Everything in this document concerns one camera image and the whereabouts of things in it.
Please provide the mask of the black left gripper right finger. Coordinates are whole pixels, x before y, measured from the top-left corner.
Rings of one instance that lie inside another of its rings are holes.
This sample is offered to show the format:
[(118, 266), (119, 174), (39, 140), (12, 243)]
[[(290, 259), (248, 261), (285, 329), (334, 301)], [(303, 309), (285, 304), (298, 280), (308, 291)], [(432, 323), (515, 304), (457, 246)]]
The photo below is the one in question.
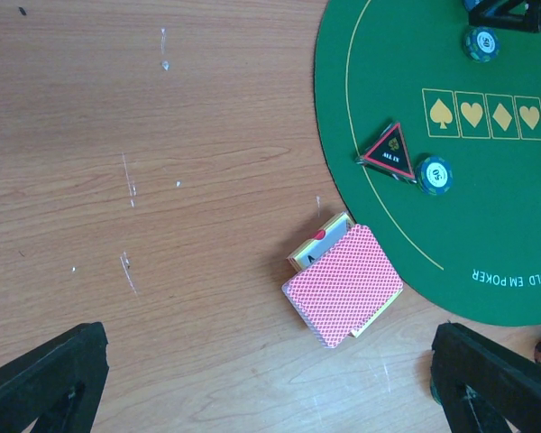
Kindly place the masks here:
[(453, 432), (541, 432), (541, 364), (459, 323), (438, 326), (432, 351)]

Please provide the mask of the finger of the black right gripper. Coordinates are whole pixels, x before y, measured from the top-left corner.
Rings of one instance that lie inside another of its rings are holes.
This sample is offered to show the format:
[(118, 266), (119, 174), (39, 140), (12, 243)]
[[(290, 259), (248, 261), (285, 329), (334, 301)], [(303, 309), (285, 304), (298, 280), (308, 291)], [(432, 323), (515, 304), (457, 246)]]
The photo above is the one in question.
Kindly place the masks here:
[(484, 0), (467, 13), (474, 27), (541, 32), (541, 1)]

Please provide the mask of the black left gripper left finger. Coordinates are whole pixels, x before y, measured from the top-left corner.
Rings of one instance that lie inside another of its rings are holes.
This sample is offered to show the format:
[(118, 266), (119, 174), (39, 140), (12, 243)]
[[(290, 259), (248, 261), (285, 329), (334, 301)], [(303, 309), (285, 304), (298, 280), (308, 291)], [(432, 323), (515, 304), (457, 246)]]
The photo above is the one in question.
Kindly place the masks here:
[(0, 432), (89, 432), (109, 372), (102, 323), (83, 323), (0, 367)]

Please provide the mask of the green 50 chip top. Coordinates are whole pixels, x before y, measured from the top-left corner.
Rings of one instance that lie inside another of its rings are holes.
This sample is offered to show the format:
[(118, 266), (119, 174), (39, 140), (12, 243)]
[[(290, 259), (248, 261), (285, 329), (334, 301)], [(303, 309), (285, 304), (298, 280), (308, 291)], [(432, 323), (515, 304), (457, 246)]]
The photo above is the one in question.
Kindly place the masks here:
[(490, 27), (474, 27), (463, 37), (463, 50), (471, 60), (486, 63), (499, 56), (500, 41)]

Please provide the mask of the triangular all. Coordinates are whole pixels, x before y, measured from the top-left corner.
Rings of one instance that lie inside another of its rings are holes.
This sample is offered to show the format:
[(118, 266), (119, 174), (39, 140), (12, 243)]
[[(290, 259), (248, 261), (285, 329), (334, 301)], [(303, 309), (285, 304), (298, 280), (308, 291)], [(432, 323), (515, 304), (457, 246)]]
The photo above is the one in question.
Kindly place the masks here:
[(417, 183), (407, 142), (399, 122), (390, 123), (377, 140), (357, 156), (355, 163), (383, 172), (395, 180)]

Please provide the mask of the blue small blind button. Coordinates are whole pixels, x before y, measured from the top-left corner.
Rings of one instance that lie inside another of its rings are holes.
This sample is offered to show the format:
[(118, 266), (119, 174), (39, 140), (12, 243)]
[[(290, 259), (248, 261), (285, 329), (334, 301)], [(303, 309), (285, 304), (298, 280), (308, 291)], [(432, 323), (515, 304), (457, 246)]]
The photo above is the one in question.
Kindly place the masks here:
[(467, 12), (470, 12), (474, 7), (476, 7), (481, 0), (463, 0), (463, 6)]

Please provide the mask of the green blue 50 chip stack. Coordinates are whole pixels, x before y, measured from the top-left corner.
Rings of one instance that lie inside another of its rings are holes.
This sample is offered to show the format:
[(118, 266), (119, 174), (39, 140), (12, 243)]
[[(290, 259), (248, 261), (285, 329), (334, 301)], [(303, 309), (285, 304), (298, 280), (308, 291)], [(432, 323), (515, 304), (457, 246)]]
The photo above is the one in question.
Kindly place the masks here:
[(436, 386), (435, 386), (435, 383), (434, 383), (433, 378), (431, 378), (431, 379), (429, 380), (429, 390), (430, 390), (430, 393), (431, 393), (431, 396), (432, 396), (433, 400), (434, 400), (439, 406), (442, 406), (442, 402), (441, 402), (441, 400), (440, 400), (440, 397), (438, 396), (437, 389), (436, 389)]

